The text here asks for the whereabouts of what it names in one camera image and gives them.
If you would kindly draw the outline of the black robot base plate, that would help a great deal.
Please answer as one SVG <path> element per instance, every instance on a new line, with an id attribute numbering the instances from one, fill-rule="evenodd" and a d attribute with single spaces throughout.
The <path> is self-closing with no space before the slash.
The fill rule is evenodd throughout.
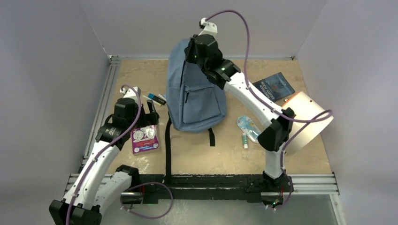
<path id="1" fill-rule="evenodd" d="M 144 204 L 159 200 L 240 200 L 272 207 L 283 204 L 294 191 L 290 176 L 276 180 L 265 174 L 140 174 L 134 175 L 124 196 L 143 198 Z"/>

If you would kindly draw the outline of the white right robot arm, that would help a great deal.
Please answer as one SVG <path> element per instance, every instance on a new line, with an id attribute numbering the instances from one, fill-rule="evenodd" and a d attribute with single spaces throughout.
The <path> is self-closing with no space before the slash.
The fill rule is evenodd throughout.
<path id="1" fill-rule="evenodd" d="M 185 49 L 186 60 L 197 64 L 207 79 L 244 104 L 262 123 L 264 130 L 257 140 L 266 151 L 263 184 L 274 191 L 283 185 L 293 187 L 284 167 L 284 151 L 292 130 L 294 111 L 274 104 L 257 94 L 245 73 L 232 61 L 223 58 L 215 37 L 193 35 Z"/>

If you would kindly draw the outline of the blue fabric backpack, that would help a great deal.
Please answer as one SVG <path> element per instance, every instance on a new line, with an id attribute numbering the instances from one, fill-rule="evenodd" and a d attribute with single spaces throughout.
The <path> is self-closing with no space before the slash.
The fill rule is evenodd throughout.
<path id="1" fill-rule="evenodd" d="M 213 127 L 227 114 L 225 92 L 209 82 L 196 63 L 187 61 L 185 49 L 189 43 L 188 38 L 181 40 L 173 47 L 168 58 L 166 86 L 168 121 L 165 128 L 167 183 L 172 181 L 171 128 L 191 133 L 207 131 L 209 145 L 214 147 Z"/>

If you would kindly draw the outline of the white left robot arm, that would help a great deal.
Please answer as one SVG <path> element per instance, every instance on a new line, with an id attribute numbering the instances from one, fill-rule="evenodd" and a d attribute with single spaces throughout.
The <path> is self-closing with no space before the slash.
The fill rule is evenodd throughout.
<path id="1" fill-rule="evenodd" d="M 130 139 L 131 131 L 156 125 L 159 115 L 152 100 L 147 100 L 149 113 L 135 97 L 117 100 L 113 114 L 109 115 L 98 129 L 95 144 L 88 161 L 77 180 L 63 199 L 53 200 L 49 212 L 57 225 L 99 225 L 109 204 L 123 190 L 136 191 L 140 185 L 138 169 L 122 165 L 115 178 L 100 186 L 105 174 L 124 144 Z"/>

